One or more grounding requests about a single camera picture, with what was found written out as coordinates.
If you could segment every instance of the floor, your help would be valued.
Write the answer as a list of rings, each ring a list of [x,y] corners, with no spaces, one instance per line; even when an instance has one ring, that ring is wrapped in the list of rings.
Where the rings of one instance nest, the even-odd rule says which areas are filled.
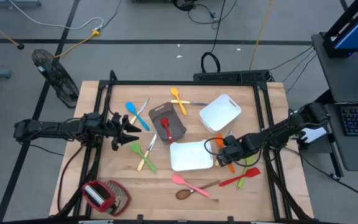
[[[112,0],[48,0],[41,7],[23,7],[29,16],[41,22],[80,26],[89,18],[107,20],[119,1]],[[221,1],[200,1],[217,15]],[[268,17],[262,42],[254,59],[253,69],[273,68],[298,55],[311,45],[310,36],[328,30],[343,13],[340,0],[276,0]],[[234,3],[227,0],[224,14]],[[248,70],[249,62],[269,0],[238,1],[221,23],[214,54],[222,71]],[[191,12],[194,19],[208,22],[202,9]],[[0,29],[15,39],[25,39],[25,49],[45,49],[54,54],[58,47],[66,50],[73,42],[85,39],[98,21],[81,30],[62,34],[63,29],[34,24],[14,8],[0,7]],[[192,80],[201,71],[200,57],[211,49],[215,30],[210,25],[191,22],[186,12],[163,1],[123,1],[117,16],[103,29],[95,41],[82,45],[60,59],[60,63],[80,86],[84,80],[107,79],[113,69],[120,80]],[[302,57],[273,71],[281,82]],[[285,82],[293,85],[305,66],[305,60]],[[44,79],[32,63],[30,55],[18,51],[0,36],[0,69],[9,69],[11,79],[0,79],[0,203],[21,146],[12,138],[13,124],[33,116]],[[207,71],[215,70],[206,59]],[[310,62],[296,85],[288,93],[291,108],[313,101],[328,89],[317,59]],[[62,121],[73,116],[50,89],[39,116],[41,121]],[[38,139],[39,144],[55,152],[64,152],[65,141]],[[306,157],[326,172],[333,167],[327,154]],[[5,221],[44,218],[48,215],[60,156],[30,148],[8,206]],[[338,185],[305,165],[306,181],[316,218],[327,222],[358,223],[358,195]],[[344,171],[342,181],[358,189],[358,172]]]

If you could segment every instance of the pink spoon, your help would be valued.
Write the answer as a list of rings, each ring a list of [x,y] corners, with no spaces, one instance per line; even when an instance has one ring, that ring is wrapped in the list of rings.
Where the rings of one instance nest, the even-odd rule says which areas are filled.
[[[174,183],[176,183],[176,184],[184,184],[184,185],[188,186],[189,188],[191,188],[191,189],[193,189],[193,190],[196,190],[196,191],[198,191],[199,193],[201,193],[201,194],[203,194],[203,195],[209,197],[209,193],[208,193],[208,192],[206,192],[205,190],[201,190],[201,189],[199,189],[199,188],[197,188],[197,187],[195,187],[195,186],[192,186],[192,185],[190,185],[190,184],[187,184],[186,181],[184,180],[184,178],[181,177],[181,176],[178,175],[178,174],[173,174],[173,175],[172,175],[172,181],[173,181]]]

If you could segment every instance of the red spoon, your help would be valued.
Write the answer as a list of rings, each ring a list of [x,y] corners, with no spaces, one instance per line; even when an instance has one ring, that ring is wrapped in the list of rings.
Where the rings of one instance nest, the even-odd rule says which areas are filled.
[[[243,178],[243,177],[255,177],[256,175],[259,175],[259,174],[260,174],[260,170],[259,170],[257,167],[253,167],[253,168],[249,169],[249,170],[246,172],[246,174],[240,175],[240,176],[235,177],[235,178],[230,179],[230,180],[226,180],[226,181],[224,181],[224,182],[221,182],[221,183],[219,184],[219,186],[220,186],[220,187],[223,187],[223,186],[226,186],[227,184],[230,184],[231,182],[234,182],[234,181],[236,181],[236,180],[239,180],[239,179],[241,179],[241,178]]]
[[[173,143],[173,138],[171,135],[171,132],[169,131],[168,125],[169,125],[169,119],[167,117],[161,118],[161,125],[165,128],[167,131],[168,139],[170,143]]]

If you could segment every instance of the fan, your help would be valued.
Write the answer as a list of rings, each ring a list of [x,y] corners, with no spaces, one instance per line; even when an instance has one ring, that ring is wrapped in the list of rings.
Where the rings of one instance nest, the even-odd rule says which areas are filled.
[[[57,98],[68,108],[74,108],[79,91],[63,66],[46,50],[35,50],[32,60],[42,76],[55,89]]]

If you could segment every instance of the wooden table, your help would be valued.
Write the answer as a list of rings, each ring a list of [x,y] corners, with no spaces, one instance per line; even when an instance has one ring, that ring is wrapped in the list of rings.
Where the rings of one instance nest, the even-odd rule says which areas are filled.
[[[222,132],[226,134],[231,128],[233,135],[239,137],[250,132],[259,132],[257,112],[255,108],[254,91],[251,86],[177,86],[182,100],[211,102],[219,95],[228,94],[242,108],[242,113],[237,118],[232,127],[227,127]],[[93,111],[98,82],[83,82],[80,98],[75,110],[75,117],[80,117],[84,113]],[[277,123],[288,116],[288,104],[282,83],[268,83],[268,92],[272,107],[274,121]],[[147,97],[150,101],[142,112],[141,117],[150,126],[150,131],[146,131],[142,125],[136,121],[135,125],[142,128],[141,133],[135,133],[140,137],[138,143],[143,151],[147,149],[155,133],[155,128],[148,116],[149,110],[174,99],[170,93],[170,86],[154,85],[114,85],[110,107],[113,112],[129,114],[125,103],[131,101],[136,108],[140,108]],[[264,111],[265,126],[269,126],[265,114],[265,103],[263,94],[260,92],[262,109]],[[199,111],[202,106],[185,105],[187,115],[184,116],[175,105],[175,110],[182,123],[187,127],[185,137],[178,142],[201,141],[212,138],[207,129],[201,124]],[[111,138],[104,139],[101,153],[98,179],[102,181],[115,180],[123,185],[130,193],[132,202],[128,209],[118,217],[118,219],[136,219],[138,214],[143,214],[145,220],[227,220],[227,216],[233,216],[235,221],[272,221],[272,201],[270,199],[269,185],[263,159],[256,165],[261,170],[261,175],[246,179],[241,190],[237,190],[237,182],[225,187],[215,185],[207,189],[211,198],[206,198],[201,194],[193,194],[185,200],[177,200],[175,194],[178,190],[185,189],[182,185],[174,184],[170,178],[173,174],[170,164],[169,146],[164,144],[160,138],[154,145],[149,154],[149,159],[157,168],[154,174],[144,166],[141,172],[136,171],[140,162],[140,157],[134,154],[129,144],[119,147],[118,151],[111,149]],[[215,142],[211,142],[213,151],[218,147]],[[69,158],[78,150],[78,142],[68,142],[62,168]],[[288,147],[298,150],[295,141],[290,141]],[[83,163],[83,149],[69,165],[62,187],[62,205],[72,196],[78,187],[78,180]],[[293,198],[309,215],[313,216],[311,209],[308,189],[301,160],[298,155],[282,150],[282,163],[287,182],[288,191]],[[213,166],[208,170],[198,170],[191,172],[181,172],[180,174],[191,184],[201,186],[214,182],[215,180],[224,181],[241,174],[243,168],[234,165],[236,173],[232,174],[228,166]],[[57,189],[52,201],[50,214],[57,213]],[[280,206],[281,217],[284,217],[282,196],[278,189],[277,198]],[[85,200],[82,201],[81,214],[85,213]],[[111,216],[105,213],[92,211],[91,218],[109,219]]]

